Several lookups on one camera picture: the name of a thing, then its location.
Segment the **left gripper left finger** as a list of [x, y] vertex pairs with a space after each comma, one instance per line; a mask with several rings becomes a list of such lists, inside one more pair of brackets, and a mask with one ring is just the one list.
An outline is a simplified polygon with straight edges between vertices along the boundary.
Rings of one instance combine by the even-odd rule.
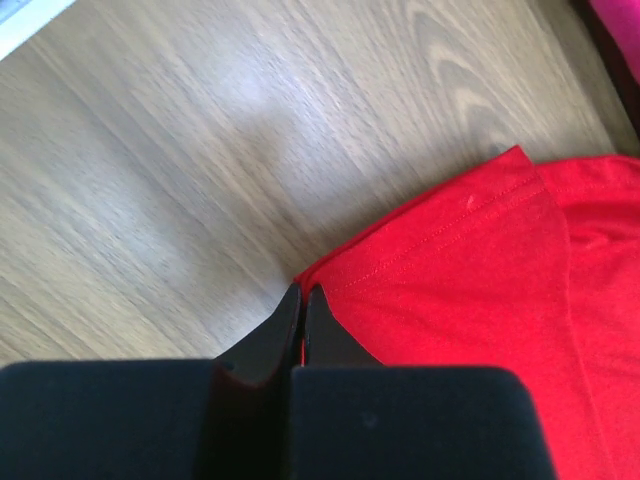
[[275, 479], [301, 291], [214, 358], [1, 371], [5, 479]]

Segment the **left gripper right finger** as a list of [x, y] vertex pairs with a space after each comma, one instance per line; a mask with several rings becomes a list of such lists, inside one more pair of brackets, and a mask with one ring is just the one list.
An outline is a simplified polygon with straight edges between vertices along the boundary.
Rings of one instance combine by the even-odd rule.
[[386, 367], [308, 299], [290, 390], [294, 479], [553, 479], [533, 405], [511, 372]]

